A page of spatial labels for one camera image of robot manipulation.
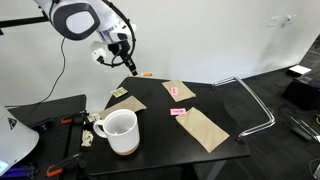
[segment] white mug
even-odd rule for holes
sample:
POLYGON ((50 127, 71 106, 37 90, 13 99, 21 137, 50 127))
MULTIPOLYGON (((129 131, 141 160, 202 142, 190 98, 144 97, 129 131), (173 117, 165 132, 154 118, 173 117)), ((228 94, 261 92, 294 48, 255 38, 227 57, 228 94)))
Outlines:
POLYGON ((137 115, 131 110, 116 110, 104 120, 96 121, 93 129, 100 137, 108 138, 111 148, 119 155, 129 155, 139 146, 137 115))

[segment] metal frame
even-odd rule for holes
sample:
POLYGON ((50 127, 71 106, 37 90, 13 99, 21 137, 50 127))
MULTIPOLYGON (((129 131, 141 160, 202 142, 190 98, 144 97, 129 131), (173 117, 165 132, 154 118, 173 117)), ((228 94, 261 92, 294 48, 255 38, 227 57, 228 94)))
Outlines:
POLYGON ((237 138, 237 141, 241 142, 243 140, 243 137, 248 136, 248 135, 250 135, 252 133, 261 131, 261 130, 266 129, 268 127, 271 127, 272 125, 275 124, 276 120, 275 120, 274 116, 272 115, 272 113, 267 108, 267 106, 264 105, 262 100, 241 79, 239 79, 237 77, 232 77, 232 78, 228 78, 228 79, 224 79, 224 80, 218 81, 218 82, 214 83, 212 86, 213 87, 217 87, 217 86, 228 84, 228 83, 231 83, 231 82, 234 82, 234 81, 238 81, 251 94, 251 96, 257 101, 257 103, 260 105, 260 107, 263 109, 263 111, 266 113, 266 115, 269 118, 268 122, 260 124, 258 126, 255 126, 253 128, 247 129, 247 130, 243 131, 242 133, 240 133, 238 138, 237 138))
POLYGON ((35 24, 35 23, 42 23, 42 22, 47 22, 47 21, 49 21, 49 19, 44 14, 42 17, 0 21, 0 36, 4 35, 3 31, 1 30, 2 28, 22 26, 22 25, 35 24))

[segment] black cable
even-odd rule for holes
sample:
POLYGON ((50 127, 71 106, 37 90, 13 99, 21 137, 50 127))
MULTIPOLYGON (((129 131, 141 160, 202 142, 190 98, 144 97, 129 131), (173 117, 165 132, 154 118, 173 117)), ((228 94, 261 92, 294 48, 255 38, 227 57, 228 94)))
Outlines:
POLYGON ((119 48, 119 51, 117 52, 117 54, 114 55, 114 57, 112 58, 112 61, 111 61, 111 67, 112 67, 112 68, 115 67, 115 66, 117 66, 117 65, 114 63, 114 60, 116 60, 116 58, 119 56, 119 54, 121 53, 121 51, 122 51, 122 49, 119 48))
POLYGON ((118 16, 123 20, 124 23, 126 23, 126 25, 128 26, 131 36, 132 36, 132 48, 131 48, 131 52, 129 53, 129 55, 126 58, 126 61, 130 60, 132 57, 132 54, 134 52, 134 49, 136 47, 136 37, 134 34, 134 31, 132 29, 132 26, 130 24, 130 20, 127 19, 127 17, 112 3, 109 2, 108 0, 102 0, 105 4, 107 4, 116 14, 118 14, 118 16))
POLYGON ((37 103, 33 103, 33 104, 25 104, 25 105, 10 105, 10 106, 5 106, 6 108, 12 108, 12 107, 22 107, 22 106, 31 106, 31 105, 36 105, 36 104, 40 104, 44 101, 46 101, 50 96, 51 94, 53 93, 59 79, 61 78, 62 74, 64 73, 64 70, 66 68, 66 56, 64 55, 64 51, 63 51, 63 45, 64 45, 64 41, 65 41, 65 37, 63 38, 62 42, 61 42, 61 53, 62 53, 62 56, 63 56, 63 68, 62 68, 62 72, 60 73, 60 75, 58 76, 58 78, 56 79, 55 83, 53 84, 53 87, 51 89, 51 92, 49 93, 49 95, 44 98, 42 101, 40 102, 37 102, 37 103))
POLYGON ((49 18, 48 18, 50 22, 51 22, 51 13, 52 13, 53 5, 54 5, 54 2, 52 1, 50 11, 49 11, 49 18))
POLYGON ((110 66, 110 67, 116 67, 116 66, 122 65, 123 62, 121 62, 121 63, 113 63, 113 64, 108 64, 108 63, 102 62, 101 64, 106 65, 106 66, 110 66))

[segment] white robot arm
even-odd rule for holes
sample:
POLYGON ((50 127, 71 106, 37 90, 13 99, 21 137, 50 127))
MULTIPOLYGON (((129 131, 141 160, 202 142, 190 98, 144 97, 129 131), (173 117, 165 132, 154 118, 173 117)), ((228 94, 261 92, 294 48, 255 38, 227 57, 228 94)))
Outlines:
MULTIPOLYGON (((108 0, 34 0, 48 16, 53 27, 64 37, 71 40, 83 40, 93 32, 98 32, 102 41, 115 56, 136 75, 136 67, 131 59, 135 47, 134 31, 126 17, 108 0)), ((111 67, 121 65, 107 64, 103 61, 101 48, 94 50, 95 61, 111 67)))
MULTIPOLYGON (((137 74, 131 56, 134 50, 135 25, 108 0, 34 0, 48 16, 53 27, 64 37, 83 40, 97 31, 102 41, 115 56, 137 74)), ((93 52, 101 64, 116 66, 122 63, 104 63, 101 48, 93 52)), ((39 134, 19 122, 0 105, 0 176, 19 162, 36 146, 39 134)))

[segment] red object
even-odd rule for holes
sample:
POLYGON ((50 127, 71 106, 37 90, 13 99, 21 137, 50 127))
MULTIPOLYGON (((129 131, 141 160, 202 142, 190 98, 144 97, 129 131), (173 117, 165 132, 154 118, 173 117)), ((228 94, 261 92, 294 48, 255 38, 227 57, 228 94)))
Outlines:
POLYGON ((72 119, 61 119, 62 124, 69 124, 72 123, 72 119))
POLYGON ((50 167, 48 168, 48 170, 47 170, 47 176, 48 176, 48 177, 52 177, 52 176, 58 175, 58 174, 60 174, 60 173, 63 172, 63 169, 62 169, 62 168, 61 168, 61 169, 58 169, 58 170, 55 170, 55 171, 53 171, 53 172, 50 172, 50 169, 51 169, 53 166, 50 166, 50 167))

